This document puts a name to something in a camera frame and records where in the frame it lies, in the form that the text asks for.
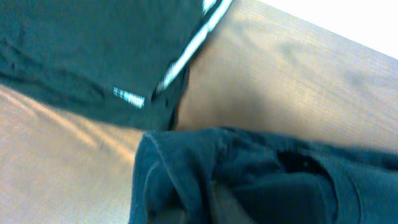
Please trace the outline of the navy blue shorts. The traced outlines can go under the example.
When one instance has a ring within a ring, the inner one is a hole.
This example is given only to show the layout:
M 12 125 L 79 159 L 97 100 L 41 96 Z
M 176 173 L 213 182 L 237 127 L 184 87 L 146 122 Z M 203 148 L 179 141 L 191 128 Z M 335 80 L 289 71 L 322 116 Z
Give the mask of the navy blue shorts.
M 396 223 L 397 155 L 236 128 L 151 131 L 130 223 Z

